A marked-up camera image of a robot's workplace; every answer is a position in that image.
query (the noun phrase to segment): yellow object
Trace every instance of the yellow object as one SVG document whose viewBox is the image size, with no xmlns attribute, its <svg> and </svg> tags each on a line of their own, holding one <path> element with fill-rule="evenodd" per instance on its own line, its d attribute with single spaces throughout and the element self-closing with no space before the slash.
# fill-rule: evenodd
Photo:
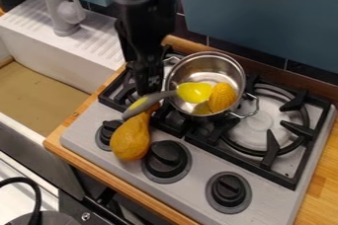
<svg viewBox="0 0 338 225">
<path fill-rule="evenodd" d="M 131 106 L 129 107 L 130 110 L 134 110 L 137 107 L 141 106 L 143 103 L 145 103 L 148 100 L 147 97 L 143 97 L 141 99 L 138 99 L 136 102 L 134 102 L 133 104 L 131 104 Z"/>
<path fill-rule="evenodd" d="M 228 83 L 218 83 L 213 87 L 208 106 L 217 113 L 229 108 L 237 99 L 236 92 Z"/>
<path fill-rule="evenodd" d="M 150 145 L 149 121 L 151 114 L 159 109 L 159 103 L 122 124 L 113 134 L 111 148 L 122 160 L 141 159 Z"/>
<path fill-rule="evenodd" d="M 177 89 L 178 96 L 187 103 L 202 103 L 206 101 L 212 92 L 212 86 L 208 83 L 183 83 Z"/>
<path fill-rule="evenodd" d="M 194 115 L 207 115 L 207 114 L 211 114 L 211 110 L 209 109 L 209 106 L 208 106 L 208 101 L 197 104 L 194 107 L 193 114 Z"/>
</svg>

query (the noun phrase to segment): silver pan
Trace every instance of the silver pan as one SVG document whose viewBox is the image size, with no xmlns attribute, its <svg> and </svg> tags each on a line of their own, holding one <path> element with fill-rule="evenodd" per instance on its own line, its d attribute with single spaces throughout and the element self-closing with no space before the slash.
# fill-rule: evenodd
<svg viewBox="0 0 338 225">
<path fill-rule="evenodd" d="M 226 54 L 207 51 L 198 52 L 180 59 L 168 73 L 165 90 L 176 90 L 180 84 L 186 82 L 206 82 L 211 85 L 221 82 L 229 83 L 237 95 L 237 100 L 230 107 L 216 113 L 212 113 L 209 110 L 207 103 L 190 104 L 184 102 L 179 97 L 169 98 L 170 103 L 175 109 L 193 120 L 216 120 L 228 114 L 245 118 L 257 113 L 259 110 L 258 98 L 254 95 L 244 93 L 246 78 L 242 66 Z M 244 115 L 234 112 L 242 98 L 249 98 L 256 101 L 253 112 Z"/>
</svg>

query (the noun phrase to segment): blue bin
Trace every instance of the blue bin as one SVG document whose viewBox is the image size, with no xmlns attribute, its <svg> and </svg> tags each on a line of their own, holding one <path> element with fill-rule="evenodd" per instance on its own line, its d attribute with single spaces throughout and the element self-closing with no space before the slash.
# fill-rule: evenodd
<svg viewBox="0 0 338 225">
<path fill-rule="evenodd" d="M 338 0 L 182 0 L 190 31 L 338 73 Z"/>
</svg>

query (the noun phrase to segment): black knob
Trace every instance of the black knob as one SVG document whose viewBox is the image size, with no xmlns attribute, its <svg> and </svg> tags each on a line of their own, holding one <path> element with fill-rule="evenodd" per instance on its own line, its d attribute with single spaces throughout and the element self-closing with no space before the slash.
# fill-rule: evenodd
<svg viewBox="0 0 338 225">
<path fill-rule="evenodd" d="M 174 141 L 161 141 L 151 144 L 144 159 L 145 169 L 153 176 L 163 179 L 181 174 L 188 165 L 188 154 Z"/>
<path fill-rule="evenodd" d="M 244 201 L 246 190 L 241 179 L 233 175 L 224 175 L 215 180 L 211 194 L 221 206 L 235 207 Z"/>
<path fill-rule="evenodd" d="M 111 138 L 115 130 L 121 126 L 122 123 L 119 120 L 105 120 L 102 124 L 101 133 L 100 133 L 100 140 L 105 145 L 110 145 Z"/>
</svg>

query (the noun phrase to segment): countertop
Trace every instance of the countertop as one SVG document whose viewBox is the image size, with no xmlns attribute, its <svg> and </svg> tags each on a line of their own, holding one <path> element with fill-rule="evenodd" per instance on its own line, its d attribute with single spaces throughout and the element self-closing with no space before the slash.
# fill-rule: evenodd
<svg viewBox="0 0 338 225">
<path fill-rule="evenodd" d="M 193 53 L 197 51 L 216 50 L 205 45 L 190 42 L 177 37 L 167 37 L 164 43 L 173 45 L 174 49 Z M 335 105 L 338 102 L 338 87 L 323 83 L 289 71 L 277 69 L 237 55 L 230 54 L 237 59 L 247 73 L 257 73 L 271 81 L 305 88 L 311 93 L 330 99 Z M 103 84 L 74 114 L 68 117 L 43 143 L 44 147 L 56 154 L 67 163 L 85 172 L 106 186 L 113 188 L 128 198 L 142 204 L 148 209 L 160 214 L 176 224 L 197 224 L 191 218 L 180 213 L 175 207 L 170 207 L 147 193 L 137 189 L 129 183 L 99 168 L 95 164 L 83 159 L 75 153 L 63 148 L 59 138 L 63 130 L 81 115 L 98 97 L 98 95 L 124 70 L 120 68 L 109 80 Z M 338 120 L 332 128 L 329 140 L 323 151 L 317 169 L 313 175 L 306 196 L 296 217 L 296 225 L 338 224 Z"/>
</svg>

